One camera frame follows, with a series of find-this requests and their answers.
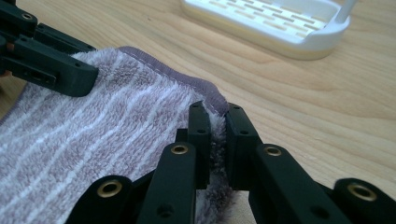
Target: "screw hole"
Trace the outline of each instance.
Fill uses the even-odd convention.
[[[24,71],[23,71],[23,74],[24,74],[25,76],[27,76],[27,77],[30,76],[30,77],[32,77],[34,80],[37,80],[37,81],[39,81],[39,82],[45,82],[45,83],[47,83],[47,84],[50,84],[50,79],[49,79],[48,77],[46,77],[45,75],[39,73],[39,72],[24,70]]]
[[[110,198],[118,193],[122,189],[122,184],[118,180],[109,180],[103,183],[97,190],[97,194],[102,198]]]
[[[372,190],[364,187],[363,185],[352,183],[347,186],[347,189],[355,197],[358,197],[364,201],[373,202],[376,200],[376,194]]]
[[[162,218],[171,217],[174,214],[174,208],[172,205],[164,203],[157,209],[157,215]]]
[[[264,151],[270,156],[280,156],[282,155],[282,151],[276,147],[266,147]]]
[[[27,21],[30,21],[30,20],[33,19],[33,16],[30,15],[30,14],[27,14],[27,13],[23,13],[23,14],[22,14],[22,17],[23,17],[24,19],[26,19]]]
[[[185,154],[189,151],[189,149],[185,146],[175,146],[171,148],[172,153],[177,155]]]
[[[328,219],[330,217],[329,212],[326,209],[324,209],[324,208],[322,208],[320,206],[312,206],[311,207],[311,212],[316,217],[319,217],[319,218],[322,218],[322,219]]]

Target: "white soap dish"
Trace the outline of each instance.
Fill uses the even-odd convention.
[[[323,58],[341,39],[357,0],[182,0],[185,12],[295,59]]]

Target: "wood grain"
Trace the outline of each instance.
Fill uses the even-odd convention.
[[[245,108],[263,141],[288,149],[319,183],[354,176],[396,198],[396,1],[360,0],[336,49],[316,61],[280,56],[191,19],[178,0],[18,6],[99,49],[133,46],[215,83]],[[1,116],[21,84],[0,81]]]

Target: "terry cloth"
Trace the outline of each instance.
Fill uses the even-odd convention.
[[[65,223],[95,180],[135,181],[152,171],[177,129],[187,128],[189,105],[197,101],[209,114],[213,148],[211,184],[197,191],[196,222],[217,222],[232,196],[222,156],[228,104],[218,89],[130,47],[74,57],[99,68],[88,96],[27,84],[0,120],[0,223]]]

